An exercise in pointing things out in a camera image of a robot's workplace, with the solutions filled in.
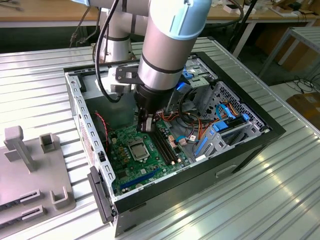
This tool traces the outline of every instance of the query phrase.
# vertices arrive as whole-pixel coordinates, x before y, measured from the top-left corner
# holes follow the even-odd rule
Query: ribbed metal surface
[[[133,49],[139,57],[142,44]],[[117,239],[319,239],[319,131],[218,43],[199,38],[194,51],[206,52],[287,132],[242,171]],[[87,180],[89,167],[62,71],[91,64],[91,53],[82,47],[0,55],[0,130],[19,124],[25,139],[57,134],[76,199],[74,210],[12,239],[113,239],[113,228],[102,224]]]
[[[291,34],[320,54],[320,26],[293,27]]]

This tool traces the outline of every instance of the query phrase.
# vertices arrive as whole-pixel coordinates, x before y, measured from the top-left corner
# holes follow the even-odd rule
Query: power cable
[[[229,22],[226,22],[226,23],[221,23],[221,24],[216,24],[216,25],[210,26],[210,27],[208,27],[209,29],[217,29],[217,28],[227,27],[227,26],[236,24],[236,23],[240,22],[243,19],[245,13],[244,13],[244,10],[241,7],[241,5],[237,2],[237,0],[229,0],[229,1],[231,3],[233,3],[234,5],[236,5],[236,7],[240,10],[240,16],[235,20],[232,20],[232,21],[229,21]]]
[[[77,35],[78,35],[78,30],[82,24],[82,22],[84,21],[86,15],[88,14],[88,12],[90,11],[90,6],[86,9],[86,11],[84,12],[82,18],[80,19],[78,26],[76,27],[75,31],[72,33],[71,38],[70,38],[70,45],[69,48],[71,48],[72,44],[75,42]]]
[[[256,3],[257,3],[258,0],[252,0],[250,6],[249,6],[249,9],[247,10],[244,18],[242,19],[241,23],[238,24],[238,26],[234,29],[233,33],[232,33],[232,36],[229,40],[229,43],[228,43],[228,46],[227,46],[227,50],[228,51],[231,51],[233,45],[235,44],[236,41],[238,41],[241,37],[241,33],[243,32],[244,30],[244,27],[246,25],[246,21],[249,17],[249,15],[251,14],[251,11],[252,9],[255,7]]]
[[[76,43],[75,43],[76,47],[77,47],[78,44],[84,44],[86,41],[88,41],[93,35],[95,35],[98,32],[100,15],[101,15],[101,8],[98,9],[98,15],[96,17],[96,24],[95,24],[94,32],[91,33],[89,36],[82,37],[78,41],[76,41]]]
[[[102,82],[101,82],[101,75],[100,75],[100,62],[99,62],[99,56],[100,56],[100,50],[101,50],[101,45],[102,45],[102,41],[103,41],[103,38],[104,38],[104,35],[105,35],[105,32],[107,30],[107,27],[110,23],[110,20],[117,8],[117,5],[118,5],[118,2],[119,0],[114,0],[113,1],[113,4],[110,8],[110,11],[109,11],[109,14],[108,16],[106,17],[105,21],[104,21],[104,24],[101,28],[101,31],[100,31],[100,34],[99,34],[99,37],[98,37],[98,41],[96,43],[96,47],[95,47],[95,58],[94,58],[94,67],[95,67],[95,74],[96,74],[96,80],[98,82],[98,85],[99,85],[99,88],[102,92],[102,94],[111,102],[111,103],[117,103],[120,101],[121,99],[121,96],[117,96],[115,99],[111,98],[108,93],[106,92]]]

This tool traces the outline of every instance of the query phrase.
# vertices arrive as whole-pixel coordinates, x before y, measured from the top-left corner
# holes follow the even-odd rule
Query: sticker
[[[309,103],[316,103],[317,100],[313,96],[306,96],[305,99],[308,100]]]
[[[191,141],[196,140],[196,136],[195,136],[195,135],[191,135],[191,136],[190,136],[190,140],[191,140]]]

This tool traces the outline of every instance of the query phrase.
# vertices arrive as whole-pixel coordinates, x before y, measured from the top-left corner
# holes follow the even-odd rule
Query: blue pcie slot
[[[145,174],[145,175],[143,175],[143,176],[140,176],[140,177],[138,177],[138,178],[136,178],[136,179],[133,179],[133,180],[131,180],[131,181],[128,181],[128,182],[126,182],[126,183],[124,183],[124,184],[121,184],[121,185],[120,185],[120,188],[121,188],[121,189],[129,188],[129,187],[131,187],[132,185],[135,185],[135,184],[138,184],[138,183],[140,183],[140,182],[142,182],[142,181],[144,181],[144,180],[150,179],[150,178],[152,178],[152,177],[156,174],[157,171],[159,171],[159,169],[160,169],[160,168],[157,168],[157,169],[153,170],[152,172],[149,172],[149,173],[147,173],[147,174]]]
[[[208,141],[208,137],[205,137],[202,141],[202,143],[200,144],[200,146],[198,147],[198,149],[195,151],[195,155],[197,156],[199,154],[199,152],[201,151],[201,149],[204,147],[204,145],[206,144],[206,142]]]

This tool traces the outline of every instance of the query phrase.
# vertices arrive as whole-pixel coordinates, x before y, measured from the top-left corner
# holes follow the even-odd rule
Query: black cable
[[[0,1],[0,4],[2,4],[2,3],[17,4],[17,2],[16,2],[16,1],[13,1],[13,0],[1,0],[1,1]]]
[[[297,91],[298,93],[301,93],[301,94],[304,94],[304,93],[311,93],[312,91],[316,91],[319,93],[318,89],[316,88],[315,84],[318,85],[319,89],[320,89],[320,84],[318,84],[317,82],[313,82],[314,80],[304,80],[304,79],[301,79],[299,76],[294,76],[294,79],[292,80],[287,80],[287,81],[284,81],[282,83],[285,83],[289,88]],[[290,86],[288,83],[294,83],[294,85],[298,88],[296,89],[295,87],[292,87]],[[304,89],[302,88],[300,85],[304,85],[310,89]]]
[[[82,18],[80,19],[78,26],[76,27],[75,31],[72,33],[71,38],[70,38],[70,45],[69,48],[71,48],[72,44],[75,42],[76,38],[77,38],[77,32],[82,24],[82,22],[84,21],[86,15],[88,14],[88,12],[90,11],[90,6],[85,10]]]
[[[109,37],[109,25],[106,27],[104,57],[103,57],[104,62],[106,61],[106,56],[108,55],[108,37]]]
[[[97,44],[95,44],[93,46],[93,51],[92,51],[92,61],[95,62],[95,59],[96,59],[96,47],[97,47]]]
[[[111,98],[108,93],[106,92],[102,82],[101,82],[101,75],[100,75],[100,63],[99,63],[99,55],[100,55],[100,49],[101,49],[101,45],[102,45],[102,41],[103,41],[103,38],[104,38],[104,35],[105,35],[105,32],[106,32],[106,29],[110,23],[110,20],[117,8],[117,5],[119,3],[119,0],[114,0],[113,1],[113,4],[110,8],[110,11],[109,11],[109,14],[108,16],[106,17],[105,21],[104,21],[104,24],[101,28],[101,31],[100,31],[100,34],[99,34],[99,37],[98,37],[98,41],[96,43],[96,47],[95,47],[95,58],[94,58],[94,67],[95,67],[95,74],[96,74],[96,80],[98,82],[98,85],[99,85],[99,88],[102,92],[102,94],[111,102],[111,103],[117,103],[120,101],[121,99],[121,96],[117,96],[116,99],[113,99]]]
[[[233,45],[235,44],[236,41],[238,41],[238,39],[240,39],[241,37],[241,32],[244,30],[244,27],[246,25],[246,21],[252,11],[252,9],[254,8],[254,6],[256,5],[258,0],[252,0],[249,9],[247,10],[244,18],[242,19],[241,23],[234,29],[233,33],[232,33],[232,37],[229,40],[228,46],[227,46],[227,50],[231,51]]]
[[[86,41],[88,41],[93,35],[95,35],[98,32],[100,15],[101,15],[101,8],[98,8],[98,15],[96,17],[96,24],[95,24],[94,32],[91,33],[89,36],[83,37],[83,38],[79,39],[78,41],[76,41],[75,46],[77,46],[78,43],[84,44]]]
[[[208,27],[209,29],[217,29],[217,28],[223,28],[223,27],[227,27],[233,24],[236,24],[238,22],[240,22],[242,20],[242,18],[244,17],[245,13],[243,8],[241,7],[241,5],[237,2],[237,0],[229,0],[230,2],[232,2],[234,5],[236,5],[236,7],[240,10],[240,16],[232,21],[226,22],[226,23],[221,23],[221,24],[217,24],[217,25],[213,25]]]

